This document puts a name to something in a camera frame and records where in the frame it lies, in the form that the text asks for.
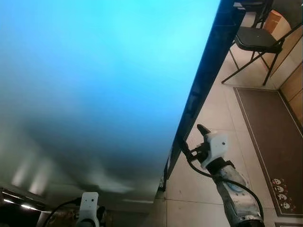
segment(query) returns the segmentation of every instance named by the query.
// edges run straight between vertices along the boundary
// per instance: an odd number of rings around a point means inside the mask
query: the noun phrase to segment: black cable
[[[67,205],[67,204],[70,204],[70,203],[73,203],[73,204],[79,206],[80,203],[81,203],[81,197],[76,198],[75,200],[71,200],[71,201],[62,203],[61,205],[59,205],[58,207],[56,207],[56,208],[51,212],[51,214],[47,217],[47,219],[44,221],[42,227],[46,227],[46,224],[48,223],[48,221],[51,219],[51,217],[53,216],[53,214],[54,214],[59,208],[65,206],[65,205]]]
[[[195,170],[197,173],[202,174],[203,176],[210,177],[210,178],[212,178],[215,182],[231,183],[231,184],[234,184],[234,185],[236,185],[236,186],[238,186],[238,187],[240,187],[240,188],[246,190],[246,191],[247,191],[249,194],[251,194],[251,195],[254,197],[254,199],[257,201],[257,204],[258,204],[259,210],[260,210],[260,215],[261,215],[262,219],[264,219],[264,213],[263,213],[262,204],[261,204],[259,198],[257,197],[257,195],[256,195],[251,189],[249,189],[248,187],[245,187],[244,185],[242,185],[242,184],[240,184],[240,183],[238,183],[238,182],[236,182],[236,181],[231,181],[231,180],[225,179],[225,178],[223,178],[223,177],[218,177],[218,176],[214,176],[214,175],[210,175],[210,174],[208,174],[208,173],[205,173],[205,172],[199,170],[198,168],[196,168],[196,167],[191,163],[191,161],[187,160],[187,162],[188,162],[189,166],[190,166],[193,170]]]

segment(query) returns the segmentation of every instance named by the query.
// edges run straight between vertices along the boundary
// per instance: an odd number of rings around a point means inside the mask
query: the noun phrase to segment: robotic arm
[[[263,210],[257,196],[248,189],[247,181],[232,162],[223,159],[228,145],[226,136],[210,132],[200,124],[197,128],[204,137],[204,143],[189,150],[187,143],[178,140],[180,148],[195,171],[214,180],[230,226],[264,227]],[[198,160],[201,167],[207,169],[210,174],[198,170],[191,163],[194,160]]]

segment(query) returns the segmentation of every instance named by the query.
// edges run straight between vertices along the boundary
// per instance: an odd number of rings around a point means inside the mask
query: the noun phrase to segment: mat border
[[[275,222],[275,226],[276,227],[303,227],[303,224]]]
[[[286,105],[284,99],[281,97],[281,94],[278,90],[268,90],[268,89],[255,89],[255,88],[243,88],[243,87],[234,87],[234,92],[236,94],[236,97],[237,97],[237,101],[239,103],[239,106],[240,106],[240,109],[241,109],[241,112],[242,112],[242,115],[243,115],[243,118],[244,118],[244,121],[246,123],[246,126],[248,128],[248,131],[249,131],[249,134],[250,134],[250,137],[251,137],[251,140],[252,140],[252,143],[255,147],[255,151],[256,151],[256,154],[257,154],[257,157],[258,157],[258,160],[260,162],[260,165],[261,165],[261,168],[262,168],[262,171],[264,173],[264,177],[265,177],[265,181],[266,181],[266,184],[267,184],[267,187],[269,189],[269,193],[271,195],[271,198],[272,198],[272,201],[273,201],[273,204],[275,206],[275,210],[276,210],[276,214],[280,217],[293,217],[293,218],[303,218],[303,213],[301,214],[286,214],[286,213],[283,213],[281,211],[281,208],[279,206],[279,203],[278,203],[278,200],[276,198],[276,195],[275,195],[275,192],[274,192],[274,188],[271,184],[271,181],[270,181],[270,177],[269,177],[269,174],[268,174],[268,171],[265,167],[265,164],[264,164],[264,160],[263,160],[263,157],[261,155],[261,152],[260,152],[260,148],[258,146],[258,143],[257,143],[257,140],[255,138],[255,135],[251,129],[251,126],[250,126],[250,122],[248,120],[248,117],[247,117],[247,114],[244,110],[244,106],[243,106],[243,103],[242,103],[242,100],[241,100],[241,97],[239,95],[239,92],[238,90],[258,90],[258,91],[270,91],[270,92],[276,92],[279,94],[279,97],[281,98],[282,102],[284,103],[285,107],[287,108],[288,110],[288,113],[290,114],[290,116],[292,117],[300,135],[302,136],[303,138],[303,135],[302,135],[302,132],[301,132],[301,129],[298,127],[298,124],[296,122],[296,120],[294,119],[294,117],[292,116],[292,113],[289,111],[289,108],[288,106]]]

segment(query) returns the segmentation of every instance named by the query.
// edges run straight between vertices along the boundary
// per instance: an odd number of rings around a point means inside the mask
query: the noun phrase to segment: chair seat
[[[240,27],[235,37],[235,42],[237,46],[243,50],[263,52],[268,47],[272,46],[276,40],[265,29]],[[281,45],[277,44],[269,50],[266,50],[266,52],[279,53],[281,50]]]

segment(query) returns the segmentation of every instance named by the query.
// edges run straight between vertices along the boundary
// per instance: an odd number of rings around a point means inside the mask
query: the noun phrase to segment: chair backrest
[[[280,13],[291,29],[302,24],[302,0],[274,0],[272,9]]]

